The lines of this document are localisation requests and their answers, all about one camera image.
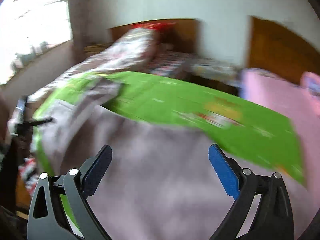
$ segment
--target gray blanket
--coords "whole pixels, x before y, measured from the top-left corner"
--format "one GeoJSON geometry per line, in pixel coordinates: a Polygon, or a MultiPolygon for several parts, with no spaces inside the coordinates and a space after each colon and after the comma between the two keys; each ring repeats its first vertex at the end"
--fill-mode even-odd
{"type": "MultiPolygon", "coordinates": [[[[112,162],[88,203],[113,240],[209,239],[233,203],[208,159],[213,141],[200,130],[135,122],[99,106],[119,87],[101,80],[77,106],[52,105],[47,114],[56,122],[41,133],[55,173],[80,167],[108,144],[112,162]]],[[[235,159],[256,174],[272,174],[235,159]]],[[[297,238],[316,211],[303,186],[285,175],[284,181],[297,238]]],[[[255,198],[239,236],[248,231],[258,202],[255,198]]]]}

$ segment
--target green bed sheet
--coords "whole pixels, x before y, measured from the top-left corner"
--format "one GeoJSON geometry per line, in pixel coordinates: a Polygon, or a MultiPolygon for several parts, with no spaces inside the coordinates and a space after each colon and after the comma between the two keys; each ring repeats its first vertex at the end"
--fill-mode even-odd
{"type": "MultiPolygon", "coordinates": [[[[96,77],[86,73],[73,78],[41,105],[34,118],[40,119],[56,99],[76,104],[96,77]]],[[[104,77],[124,84],[119,96],[103,105],[109,110],[137,121],[201,129],[225,151],[303,183],[300,145],[287,117],[242,98],[176,79],[138,72],[104,77]]],[[[37,128],[33,144],[42,167],[54,176],[37,128]]],[[[66,196],[61,200],[76,224],[66,196]]]]}

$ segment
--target silver screw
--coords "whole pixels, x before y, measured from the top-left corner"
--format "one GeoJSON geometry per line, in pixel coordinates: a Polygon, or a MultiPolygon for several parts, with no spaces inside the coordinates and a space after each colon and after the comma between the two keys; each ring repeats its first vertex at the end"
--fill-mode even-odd
{"type": "Polygon", "coordinates": [[[76,175],[78,173],[78,169],[77,168],[73,168],[69,171],[70,175],[76,175]]]}
{"type": "Polygon", "coordinates": [[[276,177],[277,179],[281,179],[281,174],[280,174],[279,172],[275,172],[275,177],[276,177]]]}
{"type": "Polygon", "coordinates": [[[43,172],[40,174],[39,178],[40,179],[45,179],[48,176],[48,174],[46,172],[43,172]]]}
{"type": "Polygon", "coordinates": [[[251,174],[251,170],[247,169],[247,168],[243,169],[242,172],[243,172],[244,175],[250,175],[251,174]]]}

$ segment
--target red object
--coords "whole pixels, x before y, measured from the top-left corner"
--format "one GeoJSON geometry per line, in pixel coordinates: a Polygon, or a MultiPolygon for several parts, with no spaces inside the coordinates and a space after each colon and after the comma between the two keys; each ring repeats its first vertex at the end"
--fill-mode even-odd
{"type": "Polygon", "coordinates": [[[137,23],[133,24],[132,28],[145,28],[145,29],[153,29],[159,32],[163,32],[168,30],[170,27],[175,25],[175,23],[137,23]]]}

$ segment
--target blue rubber tip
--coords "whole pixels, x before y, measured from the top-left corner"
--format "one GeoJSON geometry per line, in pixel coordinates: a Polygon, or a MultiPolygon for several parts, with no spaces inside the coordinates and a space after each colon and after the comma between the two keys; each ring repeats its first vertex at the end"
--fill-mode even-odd
{"type": "Polygon", "coordinates": [[[227,195],[236,200],[240,195],[239,180],[215,145],[211,145],[209,148],[209,160],[227,195]]]}

